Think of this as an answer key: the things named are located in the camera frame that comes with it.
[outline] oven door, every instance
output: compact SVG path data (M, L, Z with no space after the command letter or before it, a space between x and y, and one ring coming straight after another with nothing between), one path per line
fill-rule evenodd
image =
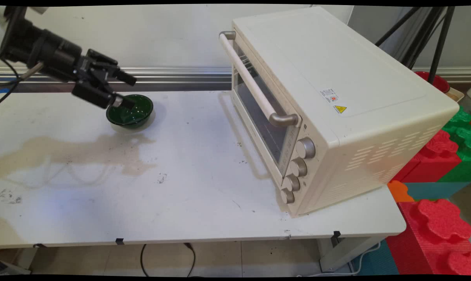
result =
M301 117L241 38L235 39L233 48L231 45L224 47L230 51L229 56L230 53L237 55L231 57L232 62L235 61L232 68L234 104L280 187L298 137Z

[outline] oven control knob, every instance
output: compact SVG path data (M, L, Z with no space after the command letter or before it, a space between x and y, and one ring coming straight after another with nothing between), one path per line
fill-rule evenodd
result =
M304 137L296 143L296 152L298 156L306 159L312 158L315 156L315 145L312 142L312 139L309 137Z
M298 191L299 190L299 180L295 175L290 174L284 178L282 187L289 191Z
M280 191L280 197L282 197L282 201L285 204L290 204L294 202L294 195L287 189L283 189Z
M301 158L296 158L292 160L291 164L289 164L289 167L291 168L291 172L295 176L305 176L308 172L306 169L305 161Z

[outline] red bowl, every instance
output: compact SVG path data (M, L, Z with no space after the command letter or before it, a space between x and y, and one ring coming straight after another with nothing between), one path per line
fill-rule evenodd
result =
M415 74L419 75L419 77L426 81L428 81L428 77L430 76L430 73L426 71L416 71ZM438 75L435 75L435 79L433 80L433 86L442 91L443 93L446 93L451 89L449 83L447 83L447 81L445 81Z

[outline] toaster oven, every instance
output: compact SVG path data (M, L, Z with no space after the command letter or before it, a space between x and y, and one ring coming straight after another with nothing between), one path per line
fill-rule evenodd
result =
M293 215L385 185L459 109L321 7L237 18L219 40Z

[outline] oven top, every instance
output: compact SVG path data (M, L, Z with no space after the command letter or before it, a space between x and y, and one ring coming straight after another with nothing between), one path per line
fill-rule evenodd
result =
M326 123L340 142L432 114L450 118L459 108L321 7L239 18L233 26L297 110Z

